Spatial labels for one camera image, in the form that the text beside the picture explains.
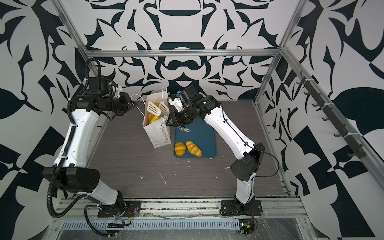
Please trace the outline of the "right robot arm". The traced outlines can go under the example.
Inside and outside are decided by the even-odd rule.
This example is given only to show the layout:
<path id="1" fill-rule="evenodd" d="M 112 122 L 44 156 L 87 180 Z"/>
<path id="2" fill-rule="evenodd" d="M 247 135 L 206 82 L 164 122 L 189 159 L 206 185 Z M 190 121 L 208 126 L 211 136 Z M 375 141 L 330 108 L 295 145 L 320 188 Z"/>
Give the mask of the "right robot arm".
<path id="1" fill-rule="evenodd" d="M 241 205 L 247 205 L 254 197 L 253 179 L 256 177 L 264 151 L 258 149 L 257 145 L 237 128 L 213 96 L 204 97 L 189 90 L 182 91 L 171 99 L 171 105 L 177 109 L 173 112 L 169 111 L 167 104 L 165 104 L 166 110 L 162 110 L 164 99 L 165 92 L 149 95 L 145 103 L 146 113 L 152 109 L 154 100 L 160 100 L 159 105 L 154 106 L 152 114 L 162 116 L 166 126 L 189 133 L 190 130 L 186 125 L 191 124 L 196 118 L 210 125 L 225 140 L 237 159 L 231 165 L 231 171 L 238 179 L 235 198 Z"/>

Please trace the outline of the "white paper gift bag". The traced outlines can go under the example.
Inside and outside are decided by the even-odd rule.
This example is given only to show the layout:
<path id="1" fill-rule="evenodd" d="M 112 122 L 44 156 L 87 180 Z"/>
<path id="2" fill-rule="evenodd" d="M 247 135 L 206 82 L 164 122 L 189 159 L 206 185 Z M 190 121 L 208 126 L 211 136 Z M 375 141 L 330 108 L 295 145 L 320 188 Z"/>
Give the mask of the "white paper gift bag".
<path id="1" fill-rule="evenodd" d="M 150 103 L 154 104 L 156 108 L 162 104 L 166 107 L 168 104 L 168 93 L 165 90 L 150 94 L 144 100 L 141 96 L 137 95 L 145 104 L 145 110 L 143 112 L 143 128 L 147 133 L 154 148 L 159 148 L 165 145 L 171 144 L 170 128 L 166 126 L 167 117 L 170 113 L 169 110 L 166 113 L 162 113 L 157 116 L 149 111 Z"/>

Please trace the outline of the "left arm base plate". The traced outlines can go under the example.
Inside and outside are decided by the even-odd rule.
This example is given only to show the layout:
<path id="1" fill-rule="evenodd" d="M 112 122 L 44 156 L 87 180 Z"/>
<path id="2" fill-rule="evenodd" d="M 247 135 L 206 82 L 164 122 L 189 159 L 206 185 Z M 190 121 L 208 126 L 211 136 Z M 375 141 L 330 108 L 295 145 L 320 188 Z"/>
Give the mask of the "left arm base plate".
<path id="1" fill-rule="evenodd" d="M 104 206 L 101 205 L 98 212 L 99 218 L 112 218 L 114 216 L 119 217 L 133 217 L 135 214 L 139 214 L 141 211 L 141 201 L 125 201 L 122 207 L 115 205 Z"/>

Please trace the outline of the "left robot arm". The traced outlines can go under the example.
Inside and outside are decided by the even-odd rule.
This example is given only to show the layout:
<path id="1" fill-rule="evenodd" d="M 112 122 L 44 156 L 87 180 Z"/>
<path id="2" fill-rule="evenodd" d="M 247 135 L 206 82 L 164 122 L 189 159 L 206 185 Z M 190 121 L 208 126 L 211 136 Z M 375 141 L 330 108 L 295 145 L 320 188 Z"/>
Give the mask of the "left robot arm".
<path id="1" fill-rule="evenodd" d="M 89 95 L 77 95 L 67 106 L 70 127 L 64 146 L 52 167 L 43 170 L 43 176 L 49 180 L 47 208 L 49 213 L 59 218 L 65 212 L 57 213 L 53 205 L 55 189 L 80 194 L 74 202 L 82 198 L 112 208 L 119 212 L 125 207 L 122 193 L 106 185 L 98 170 L 87 168 L 87 152 L 92 132 L 101 114 L 114 112 L 122 116 L 136 103 L 128 93 L 118 96 L 101 96 L 95 91 Z"/>

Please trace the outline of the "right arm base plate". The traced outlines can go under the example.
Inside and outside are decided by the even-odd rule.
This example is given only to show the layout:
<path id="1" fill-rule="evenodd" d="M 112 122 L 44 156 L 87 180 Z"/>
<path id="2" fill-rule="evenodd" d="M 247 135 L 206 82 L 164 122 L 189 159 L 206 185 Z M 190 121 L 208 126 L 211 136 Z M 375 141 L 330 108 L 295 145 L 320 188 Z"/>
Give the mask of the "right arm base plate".
<path id="1" fill-rule="evenodd" d="M 222 200 L 220 214 L 224 217 L 234 216 L 255 216 L 259 217 L 263 213 L 261 202 L 251 199 L 247 204 L 243 205 L 238 200 Z"/>

